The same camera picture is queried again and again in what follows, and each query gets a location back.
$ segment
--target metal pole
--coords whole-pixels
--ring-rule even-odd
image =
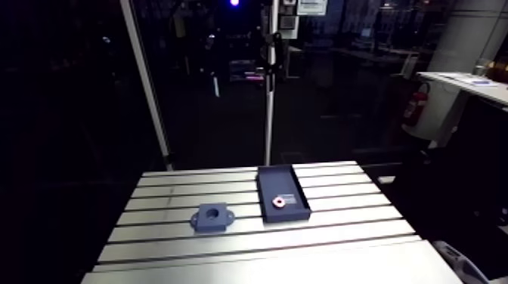
[[[120,0],[122,6],[123,17],[125,18],[125,24],[127,26],[127,32],[131,39],[132,50],[136,58],[136,64],[138,65],[139,75],[141,77],[141,83],[143,84],[144,95],[147,98],[148,108],[150,109],[150,115],[152,117],[152,123],[155,128],[155,134],[159,142],[160,151],[163,154],[164,161],[167,162],[169,155],[168,144],[166,143],[166,135],[164,134],[163,123],[160,120],[159,107],[157,106],[155,94],[153,92],[150,76],[147,71],[145,64],[143,48],[139,41],[138,30],[136,29],[134,14],[132,13],[130,0]]]
[[[277,32],[277,21],[279,14],[279,0],[273,0],[270,13],[270,29],[269,33],[273,35]],[[273,45],[268,49],[268,62],[275,64],[275,47]],[[265,126],[265,165],[270,165],[271,156],[271,129],[274,120],[274,92],[275,92],[275,74],[272,73],[265,78],[266,80],[266,126]]]

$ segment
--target dark blue tray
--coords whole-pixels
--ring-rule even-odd
[[[259,167],[257,183],[265,222],[308,220],[311,217],[311,208],[291,165]],[[283,208],[277,208],[272,202],[278,196],[286,203]]]

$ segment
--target sign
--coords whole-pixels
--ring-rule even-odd
[[[324,16],[327,13],[327,0],[299,0],[296,13],[299,16]]]

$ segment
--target fire extinguisher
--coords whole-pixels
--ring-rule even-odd
[[[415,126],[418,119],[422,115],[423,108],[429,100],[430,84],[428,82],[422,83],[426,86],[427,91],[416,91],[411,96],[409,103],[404,111],[404,124],[407,126]]]

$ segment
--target aluminum table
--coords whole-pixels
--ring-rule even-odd
[[[264,224],[257,168],[146,173],[84,284],[460,284],[356,162],[293,165],[307,221]],[[223,233],[189,225],[202,203],[226,202]]]

